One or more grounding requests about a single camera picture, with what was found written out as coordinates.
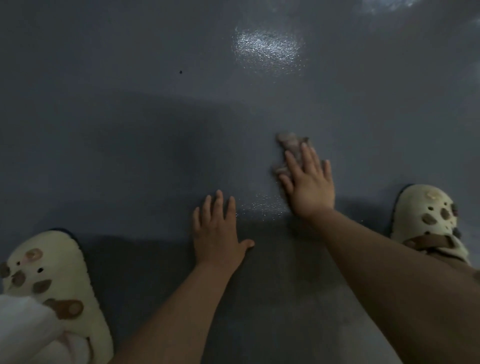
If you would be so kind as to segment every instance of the person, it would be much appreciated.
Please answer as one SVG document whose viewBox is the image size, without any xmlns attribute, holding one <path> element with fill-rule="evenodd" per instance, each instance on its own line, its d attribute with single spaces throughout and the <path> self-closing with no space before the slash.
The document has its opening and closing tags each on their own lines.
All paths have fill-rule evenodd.
<svg viewBox="0 0 480 364">
<path fill-rule="evenodd" d="M 467 251 L 456 237 L 457 210 L 453 202 L 432 186 L 405 189 L 396 204 L 394 241 L 336 211 L 330 162 L 322 164 L 315 150 L 306 144 L 301 145 L 301 153 L 302 166 L 286 151 L 291 177 L 279 176 L 291 209 L 319 232 L 359 302 L 400 359 L 404 363 L 480 363 L 478 272 L 468 264 Z M 9 329 L 0 329 L 0 363 L 24 363 L 26 356 L 42 347 L 39 354 L 43 361 L 29 363 L 199 363 L 227 283 L 246 251 L 255 244 L 252 240 L 238 242 L 235 199 L 228 200 L 225 215 L 223 204 L 222 192 L 217 191 L 215 201 L 207 196 L 202 211 L 195 209 L 195 268 L 111 361 L 108 328 L 74 238 L 62 231 L 50 231 L 23 243 L 0 266 L 6 293 L 25 296 L 43 282 L 38 286 L 41 292 L 35 296 L 36 301 L 50 307 L 57 317 L 45 309 L 41 313 L 38 307 L 17 309 L 8 324 L 17 327 L 14 336 L 21 345 L 9 345 Z M 57 253 L 60 249 L 65 249 L 64 253 Z M 13 272 L 11 267 L 15 265 L 18 270 Z M 45 272 L 38 273 L 39 265 L 47 267 Z M 53 283 L 52 279 L 44 279 L 47 276 L 35 282 L 33 276 L 46 274 L 49 268 Z M 55 272 L 59 271 L 64 280 L 56 283 Z M 15 304 L 9 300 L 0 299 L 0 308 Z M 15 323 L 20 314 L 26 321 L 21 328 Z M 51 330 L 29 344 L 24 333 L 29 332 L 34 317 L 37 323 L 48 321 Z M 66 328 L 59 326 L 57 319 L 62 319 Z M 66 332 L 59 338 L 63 329 Z"/>
<path fill-rule="evenodd" d="M 292 211 L 320 233 L 335 263 L 372 320 L 404 363 L 480 363 L 480 285 L 475 270 L 434 249 L 420 254 L 335 210 L 329 161 L 301 146 L 303 168 L 286 151 L 292 177 L 280 175 Z M 223 195 L 207 196 L 193 213 L 197 264 L 111 364 L 199 363 L 227 283 L 254 246 L 238 242 L 235 200 L 223 215 Z M 424 234 L 410 245 L 451 248 L 449 239 Z"/>
</svg>

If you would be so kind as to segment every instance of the finger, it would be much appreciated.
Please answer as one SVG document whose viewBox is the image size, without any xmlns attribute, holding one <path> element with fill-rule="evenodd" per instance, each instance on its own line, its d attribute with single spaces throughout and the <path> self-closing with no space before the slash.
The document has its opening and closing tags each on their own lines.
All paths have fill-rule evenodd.
<svg viewBox="0 0 480 364">
<path fill-rule="evenodd" d="M 237 218 L 237 207 L 235 204 L 235 198 L 231 196 L 228 199 L 228 208 L 227 208 L 227 217 L 225 220 L 236 221 Z"/>
<path fill-rule="evenodd" d="M 239 245 L 242 251 L 246 252 L 248 249 L 253 248 L 255 246 L 255 242 L 252 239 L 246 239 L 242 241 Z"/>
<path fill-rule="evenodd" d="M 310 147 L 310 152 L 312 153 L 313 162 L 318 173 L 323 174 L 322 164 L 320 163 L 320 158 L 318 158 L 317 152 L 314 147 Z"/>
<path fill-rule="evenodd" d="M 192 216 L 192 226 L 193 232 L 198 232 L 200 230 L 200 208 L 196 207 L 193 211 Z"/>
<path fill-rule="evenodd" d="M 285 189 L 285 192 L 288 195 L 292 194 L 293 193 L 293 182 L 290 179 L 290 177 L 287 176 L 286 174 L 280 174 L 278 176 L 278 179 L 280 179 L 280 181 L 282 182 L 282 185 L 283 185 L 283 188 Z"/>
<path fill-rule="evenodd" d="M 325 176 L 325 179 L 329 182 L 332 182 L 333 181 L 333 177 L 332 177 L 332 165 L 330 164 L 330 161 L 329 160 L 326 160 L 324 162 L 324 176 Z"/>
<path fill-rule="evenodd" d="M 215 195 L 215 204 L 213 206 L 212 221 L 223 220 L 223 193 L 218 190 Z"/>
<path fill-rule="evenodd" d="M 293 180 L 297 181 L 303 175 L 303 171 L 289 150 L 285 151 L 285 159 L 287 160 L 288 169 L 292 173 Z"/>
<path fill-rule="evenodd" d="M 202 225 L 210 223 L 212 219 L 211 210 L 212 208 L 212 197 L 208 195 L 205 197 L 204 207 L 202 209 Z"/>
<path fill-rule="evenodd" d="M 310 175 L 316 174 L 315 163 L 313 162 L 312 153 L 310 152 L 310 148 L 307 147 L 307 143 L 301 144 L 301 156 L 303 158 L 303 169 L 305 173 Z"/>
</svg>

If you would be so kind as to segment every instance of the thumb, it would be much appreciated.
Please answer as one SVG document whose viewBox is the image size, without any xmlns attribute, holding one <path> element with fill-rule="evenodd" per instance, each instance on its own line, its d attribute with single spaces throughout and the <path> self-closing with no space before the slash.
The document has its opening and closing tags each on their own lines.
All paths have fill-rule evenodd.
<svg viewBox="0 0 480 364">
<path fill-rule="evenodd" d="M 240 243 L 243 251 L 247 251 L 247 249 L 253 248 L 255 246 L 255 242 L 252 239 L 245 239 Z"/>
</svg>

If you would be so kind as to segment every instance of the gray floor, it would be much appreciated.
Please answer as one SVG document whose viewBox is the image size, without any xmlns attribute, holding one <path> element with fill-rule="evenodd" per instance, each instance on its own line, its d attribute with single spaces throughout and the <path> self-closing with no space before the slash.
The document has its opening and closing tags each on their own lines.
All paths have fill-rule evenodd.
<svg viewBox="0 0 480 364">
<path fill-rule="evenodd" d="M 73 231 L 118 344 L 188 274 L 190 213 L 221 188 L 257 246 L 205 363 L 398 363 L 289 215 L 274 133 L 310 136 L 380 232 L 405 184 L 445 189 L 480 263 L 479 5 L 0 2 L 0 258 Z"/>
</svg>

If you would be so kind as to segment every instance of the bare skin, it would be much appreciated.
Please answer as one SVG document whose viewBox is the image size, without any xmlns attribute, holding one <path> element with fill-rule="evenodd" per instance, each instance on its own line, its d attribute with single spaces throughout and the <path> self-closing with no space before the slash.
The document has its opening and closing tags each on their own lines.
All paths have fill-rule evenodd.
<svg viewBox="0 0 480 364">
<path fill-rule="evenodd" d="M 290 204 L 321 234 L 360 303 L 404 363 L 480 363 L 480 285 L 467 274 L 350 220 L 334 209 L 330 163 L 302 146 L 286 152 Z"/>
<path fill-rule="evenodd" d="M 216 193 L 212 213 L 211 201 L 207 196 L 202 214 L 199 208 L 193 213 L 195 269 L 110 364 L 200 362 L 225 287 L 255 244 L 238 242 L 233 197 L 225 217 L 221 191 Z"/>
</svg>

